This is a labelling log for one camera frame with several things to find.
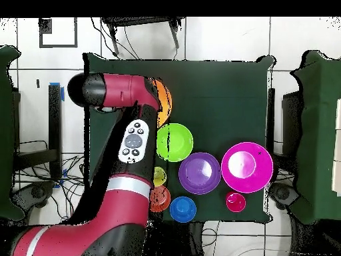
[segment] plastic cup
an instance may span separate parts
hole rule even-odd
[[[188,223],[194,219],[196,205],[191,198],[180,196],[169,207],[170,216],[179,223]]]
[[[157,154],[169,162],[186,159],[193,150],[193,136],[181,124],[170,123],[157,131]]]
[[[155,167],[154,168],[154,186],[160,187],[160,185],[163,185],[167,180],[167,174],[165,170],[161,167]]]
[[[241,212],[246,206],[245,197],[243,197],[240,193],[231,191],[226,195],[226,206],[232,212]]]
[[[162,212],[171,203],[171,193],[166,187],[161,185],[151,190],[149,200],[151,201],[150,210],[152,212]]]

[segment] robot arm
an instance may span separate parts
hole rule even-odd
[[[157,90],[146,77],[95,73],[73,77],[68,92],[82,107],[126,109],[91,184],[107,188],[103,201],[87,223],[36,226],[21,234],[13,241],[12,256],[141,256],[153,186]]]

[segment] lime green bowl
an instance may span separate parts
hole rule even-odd
[[[181,124],[170,123],[157,131],[157,154],[169,162],[186,159],[193,150],[193,136]]]

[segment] blue bowl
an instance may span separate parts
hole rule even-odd
[[[180,196],[172,201],[169,207],[170,216],[179,223],[188,223],[196,214],[196,206],[191,198]]]

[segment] small yellow cup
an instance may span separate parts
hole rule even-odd
[[[160,185],[163,185],[167,180],[167,174],[165,170],[161,167],[155,167],[154,168],[154,186],[159,187]]]

